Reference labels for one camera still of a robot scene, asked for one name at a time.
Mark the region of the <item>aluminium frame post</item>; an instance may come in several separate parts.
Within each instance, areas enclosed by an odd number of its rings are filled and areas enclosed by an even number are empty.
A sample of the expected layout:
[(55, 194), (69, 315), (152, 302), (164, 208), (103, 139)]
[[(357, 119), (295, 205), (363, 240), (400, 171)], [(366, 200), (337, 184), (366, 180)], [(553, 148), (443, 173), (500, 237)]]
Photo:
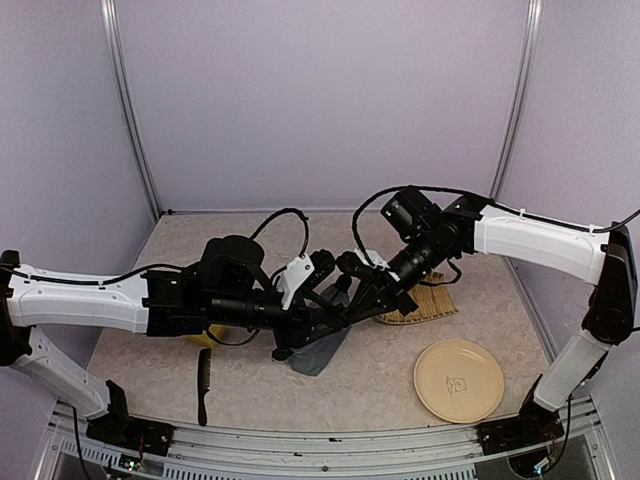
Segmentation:
[(134, 102), (128, 81), (116, 2), (114, 0), (102, 0), (100, 2), (100, 9), (106, 42), (114, 72), (117, 95), (133, 154), (135, 168), (140, 178), (143, 195), (150, 214), (153, 220), (157, 222), (163, 214), (163, 209), (153, 175), (151, 173), (151, 168), (146, 157), (136, 117)]
[(502, 139), (498, 164), (491, 184), (490, 196), (499, 199), (504, 191), (509, 168), (512, 163), (517, 136), (526, 105), (530, 76), (533, 71), (537, 40), (541, 24), (544, 2), (530, 0), (527, 2), (527, 15), (523, 40), (518, 61), (514, 91), (510, 103), (506, 128)]

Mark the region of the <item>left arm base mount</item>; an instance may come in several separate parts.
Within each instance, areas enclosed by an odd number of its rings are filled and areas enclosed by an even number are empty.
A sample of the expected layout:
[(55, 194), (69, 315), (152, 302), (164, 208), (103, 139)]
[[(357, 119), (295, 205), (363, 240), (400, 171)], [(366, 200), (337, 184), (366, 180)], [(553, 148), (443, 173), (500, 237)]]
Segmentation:
[(124, 390), (111, 380), (106, 381), (106, 387), (109, 393), (107, 411), (88, 421), (86, 435), (93, 440), (141, 454), (166, 457), (175, 427), (169, 423), (131, 416)]

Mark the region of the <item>beige round plate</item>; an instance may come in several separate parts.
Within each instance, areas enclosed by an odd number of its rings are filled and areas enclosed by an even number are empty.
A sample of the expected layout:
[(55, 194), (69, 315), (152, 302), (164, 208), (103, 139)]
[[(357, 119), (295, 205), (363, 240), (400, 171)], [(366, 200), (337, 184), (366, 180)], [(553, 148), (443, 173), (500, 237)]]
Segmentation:
[(455, 424), (487, 418), (504, 395), (497, 360), (466, 340), (444, 340), (427, 347), (415, 363), (413, 383), (419, 400), (432, 414)]

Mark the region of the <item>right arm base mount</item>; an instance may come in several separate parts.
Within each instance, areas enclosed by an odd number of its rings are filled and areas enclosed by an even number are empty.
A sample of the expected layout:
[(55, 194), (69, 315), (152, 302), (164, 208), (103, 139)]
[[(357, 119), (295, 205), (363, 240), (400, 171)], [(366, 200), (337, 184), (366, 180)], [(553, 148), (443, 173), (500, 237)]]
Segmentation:
[(484, 455), (516, 450), (565, 434), (557, 410), (549, 411), (534, 402), (539, 376), (527, 393), (519, 412), (511, 417), (484, 421), (477, 426), (477, 435)]

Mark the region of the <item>right aluminium frame post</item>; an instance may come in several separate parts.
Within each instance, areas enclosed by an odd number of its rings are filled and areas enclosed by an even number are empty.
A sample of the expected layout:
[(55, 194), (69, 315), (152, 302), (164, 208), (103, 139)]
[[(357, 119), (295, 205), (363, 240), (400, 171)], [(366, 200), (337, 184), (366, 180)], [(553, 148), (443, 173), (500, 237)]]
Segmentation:
[(526, 105), (530, 76), (533, 71), (537, 40), (541, 24), (544, 2), (530, 0), (527, 2), (527, 15), (523, 40), (518, 61), (514, 91), (510, 103), (506, 128), (502, 139), (498, 164), (491, 184), (490, 196), (499, 199), (504, 191), (509, 168), (512, 163), (517, 136)]

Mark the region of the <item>left aluminium frame post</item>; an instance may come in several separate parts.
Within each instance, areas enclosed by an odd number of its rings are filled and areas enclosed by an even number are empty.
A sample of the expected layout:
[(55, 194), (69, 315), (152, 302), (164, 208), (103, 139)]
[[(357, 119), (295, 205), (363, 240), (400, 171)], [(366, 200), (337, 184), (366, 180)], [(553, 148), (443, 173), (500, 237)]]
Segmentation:
[(117, 95), (133, 154), (135, 168), (140, 178), (143, 195), (150, 214), (153, 220), (157, 222), (163, 214), (163, 209), (153, 175), (151, 173), (151, 168), (146, 157), (136, 117), (134, 102), (128, 81), (116, 2), (114, 0), (102, 0), (100, 2), (100, 9), (106, 42), (114, 72)]

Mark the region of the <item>yellow sponge block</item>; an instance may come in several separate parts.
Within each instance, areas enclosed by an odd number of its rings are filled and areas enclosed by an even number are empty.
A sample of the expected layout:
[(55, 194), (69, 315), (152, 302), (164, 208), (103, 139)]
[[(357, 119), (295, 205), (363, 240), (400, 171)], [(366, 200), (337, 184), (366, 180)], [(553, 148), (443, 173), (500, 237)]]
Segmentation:
[(223, 340), (228, 328), (223, 325), (211, 325), (208, 331), (203, 331), (199, 335), (189, 335), (187, 340), (204, 348), (214, 349), (217, 343), (209, 336), (214, 335), (218, 340)]

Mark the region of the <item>front aluminium rail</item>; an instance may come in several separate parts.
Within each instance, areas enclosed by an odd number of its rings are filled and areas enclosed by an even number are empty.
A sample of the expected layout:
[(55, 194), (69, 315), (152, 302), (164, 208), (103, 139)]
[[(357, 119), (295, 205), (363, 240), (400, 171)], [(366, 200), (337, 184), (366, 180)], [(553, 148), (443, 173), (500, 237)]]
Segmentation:
[[(570, 465), (569, 447), (551, 474), (622, 479), (590, 398), (572, 401), (569, 439), (586, 450), (586, 464)], [(62, 454), (77, 458), (72, 412), (59, 402), (51, 416), (34, 479), (52, 479)], [(112, 471), (146, 479), (472, 479), (477, 464), (541, 449), (484, 454), (476, 425), (450, 425), (372, 432), (302, 433), (200, 427), (179, 423), (167, 456), (143, 454), (143, 466), (118, 465), (136, 452), (80, 435), (83, 459)]]

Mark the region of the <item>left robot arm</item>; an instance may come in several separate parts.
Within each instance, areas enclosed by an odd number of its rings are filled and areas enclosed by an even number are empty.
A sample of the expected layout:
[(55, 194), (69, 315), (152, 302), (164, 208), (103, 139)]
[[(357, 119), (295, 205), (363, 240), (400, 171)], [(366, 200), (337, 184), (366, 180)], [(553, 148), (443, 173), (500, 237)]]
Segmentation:
[(101, 280), (51, 278), (7, 250), (1, 256), (1, 363), (39, 380), (118, 444), (133, 443), (140, 424), (128, 413), (124, 391), (78, 366), (40, 326), (102, 327), (148, 337), (197, 335), (212, 324), (270, 330), (277, 360), (346, 327), (340, 306), (310, 284), (333, 271), (329, 252), (296, 257), (278, 283), (262, 270), (264, 257), (255, 240), (229, 235), (208, 241), (190, 266), (157, 264)]

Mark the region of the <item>grey zip pouch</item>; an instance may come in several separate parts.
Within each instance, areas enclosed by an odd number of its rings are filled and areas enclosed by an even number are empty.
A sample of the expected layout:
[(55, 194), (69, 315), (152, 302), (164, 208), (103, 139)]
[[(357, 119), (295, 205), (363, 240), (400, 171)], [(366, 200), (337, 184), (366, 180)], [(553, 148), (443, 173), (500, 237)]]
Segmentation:
[[(347, 306), (350, 300), (348, 293), (350, 286), (350, 280), (340, 277), (322, 291), (321, 297), (332, 306)], [(328, 366), (350, 330), (350, 327), (346, 327), (339, 332), (320, 338), (301, 349), (295, 350), (285, 363), (294, 372), (309, 377), (317, 377)]]

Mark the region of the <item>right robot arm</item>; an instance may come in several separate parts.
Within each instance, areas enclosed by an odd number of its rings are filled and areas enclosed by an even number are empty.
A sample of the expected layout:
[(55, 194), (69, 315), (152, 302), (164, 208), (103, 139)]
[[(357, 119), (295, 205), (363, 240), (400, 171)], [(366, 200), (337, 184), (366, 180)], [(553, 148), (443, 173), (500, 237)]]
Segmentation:
[(386, 189), (381, 214), (405, 248), (386, 261), (364, 246), (353, 222), (354, 260), (369, 280), (348, 307), (352, 322), (377, 312), (415, 310), (408, 292), (443, 262), (464, 254), (495, 255), (563, 272), (592, 286), (588, 310), (568, 341), (531, 389), (511, 426), (523, 444), (535, 442), (574, 390), (601, 366), (610, 349), (635, 330), (638, 276), (624, 222), (585, 226), (515, 210), (472, 192), (440, 208), (427, 186)]

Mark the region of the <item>black plastic comb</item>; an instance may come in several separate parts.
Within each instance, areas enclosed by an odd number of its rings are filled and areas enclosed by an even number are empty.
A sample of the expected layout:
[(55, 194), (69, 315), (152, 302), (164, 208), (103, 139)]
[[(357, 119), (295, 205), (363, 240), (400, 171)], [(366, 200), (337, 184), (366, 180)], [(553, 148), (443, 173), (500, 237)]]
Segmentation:
[(211, 350), (201, 349), (197, 366), (197, 400), (198, 400), (198, 424), (207, 425), (207, 409), (205, 398), (210, 390)]

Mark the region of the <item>woven bamboo tray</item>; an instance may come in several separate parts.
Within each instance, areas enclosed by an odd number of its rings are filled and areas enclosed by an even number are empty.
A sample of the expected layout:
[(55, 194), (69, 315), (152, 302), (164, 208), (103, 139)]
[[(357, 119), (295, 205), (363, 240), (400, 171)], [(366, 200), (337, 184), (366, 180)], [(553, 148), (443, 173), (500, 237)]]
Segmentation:
[(386, 325), (404, 326), (455, 315), (458, 309), (452, 301), (448, 288), (444, 285), (444, 275), (431, 272), (425, 278), (425, 282), (432, 283), (432, 286), (419, 284), (409, 292), (418, 305), (415, 311), (405, 316), (399, 311), (394, 311), (380, 315), (375, 320)]

